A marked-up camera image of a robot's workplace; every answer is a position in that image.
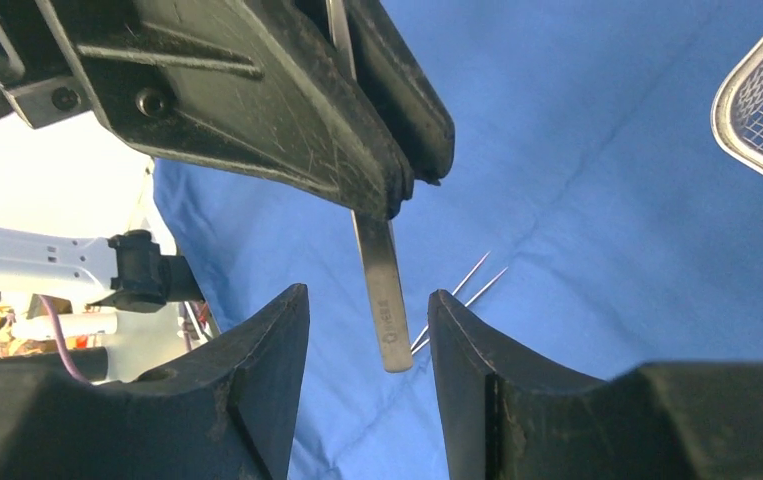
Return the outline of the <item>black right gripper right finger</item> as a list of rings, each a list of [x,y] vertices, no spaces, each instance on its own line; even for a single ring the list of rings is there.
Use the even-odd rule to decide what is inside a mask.
[[[763,362],[667,361],[600,380],[429,299],[453,479],[763,479]]]

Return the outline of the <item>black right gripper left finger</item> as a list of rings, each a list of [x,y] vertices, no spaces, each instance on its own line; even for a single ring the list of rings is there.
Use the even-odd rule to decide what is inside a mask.
[[[241,325],[131,382],[54,355],[0,359],[0,479],[284,479],[310,323],[294,284]]]

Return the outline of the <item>blunt steel tweezers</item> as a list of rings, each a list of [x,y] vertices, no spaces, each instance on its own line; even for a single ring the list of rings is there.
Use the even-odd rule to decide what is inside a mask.
[[[332,45],[356,79],[344,2],[327,0],[326,14]],[[413,354],[392,226],[355,211],[351,217],[384,370],[405,372],[413,366]]]

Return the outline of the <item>blue surgical wrap cloth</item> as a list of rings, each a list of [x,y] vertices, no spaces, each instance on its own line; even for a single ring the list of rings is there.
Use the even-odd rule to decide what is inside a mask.
[[[389,1],[456,125],[395,221],[409,329],[468,275],[479,317],[603,378],[763,359],[763,177],[710,129],[763,1]],[[293,283],[310,336],[289,475],[444,479],[431,360],[382,367],[348,211],[160,160],[155,199],[222,329]]]

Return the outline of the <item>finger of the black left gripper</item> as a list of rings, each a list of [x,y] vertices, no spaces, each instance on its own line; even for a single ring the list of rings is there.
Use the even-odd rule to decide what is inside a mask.
[[[402,149],[415,178],[438,185],[450,172],[452,116],[381,2],[347,1],[358,83]]]
[[[31,125],[90,111],[140,153],[382,220],[412,194],[404,153],[291,1],[0,1],[0,45]]]

